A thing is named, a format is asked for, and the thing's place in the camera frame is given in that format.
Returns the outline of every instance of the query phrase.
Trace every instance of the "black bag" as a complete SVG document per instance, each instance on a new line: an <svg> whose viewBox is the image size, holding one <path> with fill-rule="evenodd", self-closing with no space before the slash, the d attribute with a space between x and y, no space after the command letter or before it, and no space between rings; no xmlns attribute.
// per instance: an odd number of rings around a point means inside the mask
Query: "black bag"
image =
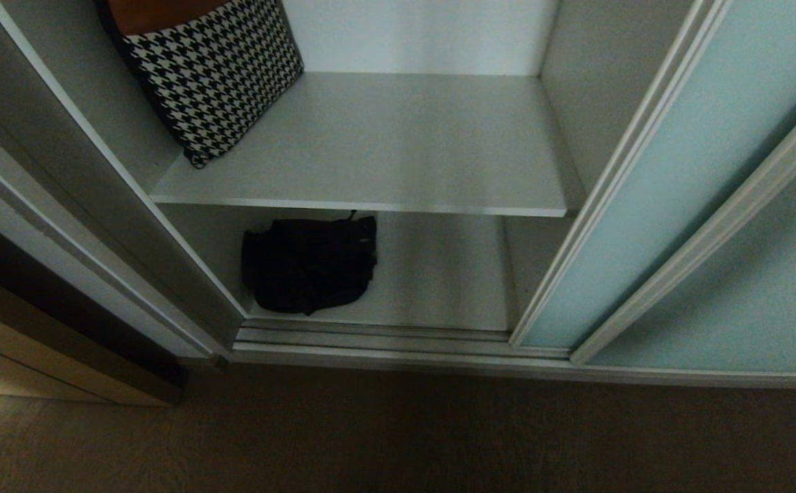
<svg viewBox="0 0 796 493"><path fill-rule="evenodd" d="M242 240L242 283L273 312L347 305L367 290L375 265L375 218L276 220Z"/></svg>

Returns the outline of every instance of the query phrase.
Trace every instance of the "black and white pillow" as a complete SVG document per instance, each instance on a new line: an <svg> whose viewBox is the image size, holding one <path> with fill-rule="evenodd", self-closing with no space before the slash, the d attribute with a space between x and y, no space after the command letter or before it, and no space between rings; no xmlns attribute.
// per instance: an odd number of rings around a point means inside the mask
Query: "black and white pillow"
<svg viewBox="0 0 796 493"><path fill-rule="evenodd" d="M121 37L195 168L231 149L303 73L275 0L230 0L185 24Z"/></svg>

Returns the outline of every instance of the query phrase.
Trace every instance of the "white shelf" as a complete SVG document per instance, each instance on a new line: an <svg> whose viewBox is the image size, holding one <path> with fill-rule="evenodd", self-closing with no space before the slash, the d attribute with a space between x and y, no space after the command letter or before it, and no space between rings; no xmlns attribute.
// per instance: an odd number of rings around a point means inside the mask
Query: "white shelf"
<svg viewBox="0 0 796 493"><path fill-rule="evenodd" d="M501 218L379 213L378 265L354 303L312 316L250 317L380 327L507 331L513 299Z"/></svg>
<svg viewBox="0 0 796 493"><path fill-rule="evenodd" d="M179 158L151 198L564 216L577 190L536 78L307 73L207 168Z"/></svg>

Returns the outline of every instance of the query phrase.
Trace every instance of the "floor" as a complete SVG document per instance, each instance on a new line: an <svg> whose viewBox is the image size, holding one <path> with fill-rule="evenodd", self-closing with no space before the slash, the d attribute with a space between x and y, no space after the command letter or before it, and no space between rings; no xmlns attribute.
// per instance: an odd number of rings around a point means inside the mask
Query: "floor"
<svg viewBox="0 0 796 493"><path fill-rule="evenodd" d="M0 396L0 491L796 491L796 391L234 366L174 409Z"/></svg>

